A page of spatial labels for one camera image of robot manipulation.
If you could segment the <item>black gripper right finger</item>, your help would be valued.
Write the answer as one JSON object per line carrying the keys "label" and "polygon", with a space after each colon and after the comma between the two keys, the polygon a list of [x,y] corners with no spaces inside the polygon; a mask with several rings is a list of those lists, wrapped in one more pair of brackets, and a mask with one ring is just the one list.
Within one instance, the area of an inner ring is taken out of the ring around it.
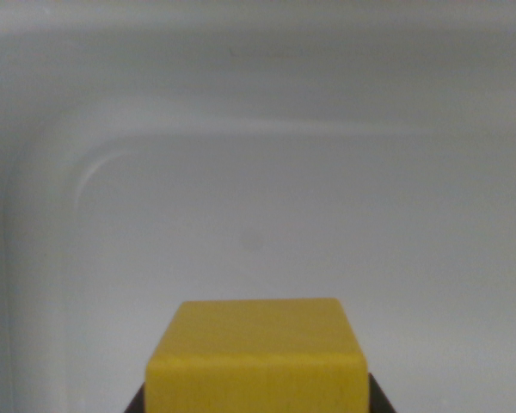
{"label": "black gripper right finger", "polygon": [[390,400],[376,381],[372,373],[368,374],[369,381],[369,412],[370,413],[396,413]]}

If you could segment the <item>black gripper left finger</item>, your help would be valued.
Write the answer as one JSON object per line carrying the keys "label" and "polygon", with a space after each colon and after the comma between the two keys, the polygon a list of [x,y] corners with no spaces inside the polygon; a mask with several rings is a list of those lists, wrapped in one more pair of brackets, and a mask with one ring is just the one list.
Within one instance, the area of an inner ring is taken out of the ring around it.
{"label": "black gripper left finger", "polygon": [[141,385],[133,396],[130,403],[126,406],[124,413],[145,413],[144,407],[144,385]]}

